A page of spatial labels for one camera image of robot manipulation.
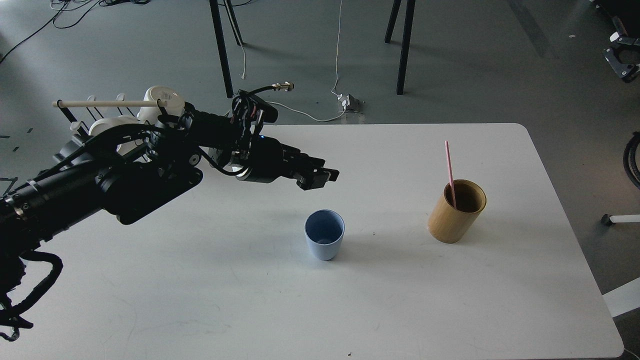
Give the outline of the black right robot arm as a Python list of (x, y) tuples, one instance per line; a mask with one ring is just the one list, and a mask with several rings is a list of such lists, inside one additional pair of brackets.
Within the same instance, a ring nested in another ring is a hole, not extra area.
[[(613, 16), (611, 18), (611, 21), (615, 27), (615, 32), (610, 36), (610, 45), (605, 48), (605, 50), (603, 50), (603, 55), (606, 62), (610, 65), (618, 78), (628, 84), (638, 77), (639, 64), (622, 62), (622, 60), (620, 59), (620, 53), (622, 51), (638, 52), (639, 38), (634, 38), (629, 35), (626, 26), (619, 16)], [(632, 134), (631, 139), (626, 144), (622, 153), (622, 168), (631, 181), (631, 184), (633, 184), (636, 188), (640, 187), (640, 173), (638, 162), (636, 159), (639, 148), (639, 141), (640, 135), (639, 132), (636, 131)], [(638, 223), (639, 221), (640, 215), (638, 214), (604, 214), (601, 218), (601, 223), (606, 227), (611, 227), (615, 224)]]

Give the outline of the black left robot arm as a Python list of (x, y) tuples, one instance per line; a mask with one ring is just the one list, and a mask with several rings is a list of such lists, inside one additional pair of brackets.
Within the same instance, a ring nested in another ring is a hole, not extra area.
[(23, 319), (55, 284), (63, 269), (41, 243), (101, 210), (124, 225), (133, 224), (196, 187), (201, 160), (241, 182), (270, 183), (284, 177), (300, 189), (336, 182), (339, 171), (325, 160), (284, 145), (261, 131), (278, 111), (258, 96), (291, 91), (291, 83), (240, 90), (229, 115), (199, 111), (185, 102), (169, 112), (162, 100), (150, 102), (156, 121), (134, 120), (91, 135), (78, 129), (57, 155), (55, 165), (1, 199), (1, 325), (16, 341), (34, 325)]

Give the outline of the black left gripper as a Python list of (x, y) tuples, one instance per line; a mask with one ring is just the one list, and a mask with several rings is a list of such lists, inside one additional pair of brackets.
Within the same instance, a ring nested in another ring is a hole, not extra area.
[(340, 171), (322, 169), (325, 162), (274, 137), (259, 136), (251, 147), (247, 169), (235, 178), (240, 182), (272, 183), (280, 177), (293, 179), (297, 169), (304, 170), (295, 173), (296, 184), (303, 191), (311, 191), (338, 180)]

